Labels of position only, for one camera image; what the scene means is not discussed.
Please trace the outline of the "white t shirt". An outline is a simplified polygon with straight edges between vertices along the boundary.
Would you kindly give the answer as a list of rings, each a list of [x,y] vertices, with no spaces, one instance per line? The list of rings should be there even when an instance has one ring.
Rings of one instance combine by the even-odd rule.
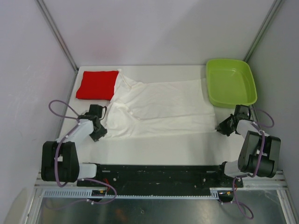
[[[106,139],[213,133],[216,123],[205,78],[143,83],[123,72],[104,119]]]

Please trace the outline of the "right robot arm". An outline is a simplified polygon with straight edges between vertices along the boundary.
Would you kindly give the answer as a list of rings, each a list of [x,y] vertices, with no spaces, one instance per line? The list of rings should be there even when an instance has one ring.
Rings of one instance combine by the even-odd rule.
[[[272,178],[276,174],[281,140],[265,133],[261,125],[251,119],[249,106],[236,105],[234,113],[222,121],[216,131],[226,136],[236,133],[244,138],[238,159],[224,162],[224,171],[215,176],[220,187],[227,187],[232,177]]]

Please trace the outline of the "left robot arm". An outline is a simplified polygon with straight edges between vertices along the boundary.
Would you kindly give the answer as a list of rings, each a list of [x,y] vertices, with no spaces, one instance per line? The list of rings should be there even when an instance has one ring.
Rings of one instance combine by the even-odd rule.
[[[103,182],[103,174],[93,163],[80,163],[78,150],[82,142],[90,137],[94,142],[107,134],[101,124],[107,107],[90,105],[89,111],[76,118],[77,124],[63,137],[43,144],[41,178],[46,182],[76,182],[87,178],[92,186]]]

